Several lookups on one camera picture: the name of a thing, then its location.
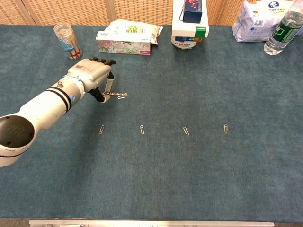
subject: plastic bag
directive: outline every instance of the plastic bag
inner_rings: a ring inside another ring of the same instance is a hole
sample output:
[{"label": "plastic bag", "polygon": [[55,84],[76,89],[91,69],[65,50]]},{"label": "plastic bag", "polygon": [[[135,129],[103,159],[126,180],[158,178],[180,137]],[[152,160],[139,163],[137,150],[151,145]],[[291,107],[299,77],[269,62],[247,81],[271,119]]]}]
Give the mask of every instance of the plastic bag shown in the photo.
[{"label": "plastic bag", "polygon": [[163,27],[151,25],[144,22],[136,22],[131,20],[115,20],[112,21],[108,29],[117,34],[130,32],[130,33],[150,33],[151,43],[158,45],[158,36],[160,35]]},{"label": "plastic bag", "polygon": [[293,2],[263,0],[249,3],[245,0],[232,26],[233,36],[237,42],[266,41]]}]

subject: silver paper clip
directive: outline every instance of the silver paper clip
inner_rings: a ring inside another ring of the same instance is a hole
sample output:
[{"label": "silver paper clip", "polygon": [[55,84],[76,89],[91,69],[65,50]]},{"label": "silver paper clip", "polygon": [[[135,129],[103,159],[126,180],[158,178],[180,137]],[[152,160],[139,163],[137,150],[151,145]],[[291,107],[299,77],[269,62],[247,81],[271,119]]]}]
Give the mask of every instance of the silver paper clip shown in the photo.
[{"label": "silver paper clip", "polygon": [[142,135],[144,135],[144,128],[143,128],[143,125],[140,126],[140,132],[141,132]]},{"label": "silver paper clip", "polygon": [[100,131],[99,131],[99,134],[100,134],[100,135],[102,134],[103,129],[104,129],[104,125],[102,125],[101,128],[100,128]]},{"label": "silver paper clip", "polygon": [[189,132],[188,132],[188,130],[187,130],[187,127],[183,127],[183,130],[184,130],[185,134],[186,134],[187,136],[189,136]]}]

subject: white bag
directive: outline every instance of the white bag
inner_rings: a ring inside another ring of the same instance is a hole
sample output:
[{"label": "white bag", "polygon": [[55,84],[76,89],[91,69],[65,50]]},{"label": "white bag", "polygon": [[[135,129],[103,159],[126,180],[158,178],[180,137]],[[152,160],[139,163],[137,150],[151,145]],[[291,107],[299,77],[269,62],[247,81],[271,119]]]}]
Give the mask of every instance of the white bag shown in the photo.
[{"label": "white bag", "polygon": [[294,1],[263,0],[249,3],[246,0],[232,26],[237,42],[266,41]]}]

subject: white robotic arm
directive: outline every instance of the white robotic arm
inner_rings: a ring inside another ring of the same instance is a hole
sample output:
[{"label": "white robotic arm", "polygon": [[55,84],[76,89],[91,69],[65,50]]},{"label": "white robotic arm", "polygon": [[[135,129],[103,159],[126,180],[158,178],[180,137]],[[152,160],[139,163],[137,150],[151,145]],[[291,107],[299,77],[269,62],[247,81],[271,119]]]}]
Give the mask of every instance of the white robotic arm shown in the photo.
[{"label": "white robotic arm", "polygon": [[105,94],[110,93],[114,76],[111,65],[114,60],[83,59],[63,76],[26,104],[20,111],[0,118],[0,167],[16,162],[32,145],[41,129],[49,129],[65,115],[85,93],[92,94],[100,103],[110,95],[99,91],[107,79]]}]

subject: blue carpet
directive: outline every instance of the blue carpet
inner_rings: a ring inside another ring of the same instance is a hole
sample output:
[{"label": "blue carpet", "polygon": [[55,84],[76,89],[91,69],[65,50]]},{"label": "blue carpet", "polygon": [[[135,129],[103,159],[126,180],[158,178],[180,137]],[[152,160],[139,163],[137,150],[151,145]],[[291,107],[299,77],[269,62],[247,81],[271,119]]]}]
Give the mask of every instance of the blue carpet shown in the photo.
[{"label": "blue carpet", "polygon": [[[303,222],[303,36],[269,56],[211,26],[183,51],[165,26],[141,56],[99,53],[103,27],[73,28],[84,58],[116,60],[128,98],[86,95],[0,168],[0,217]],[[53,26],[0,26],[0,43],[1,116],[76,63]]]}]

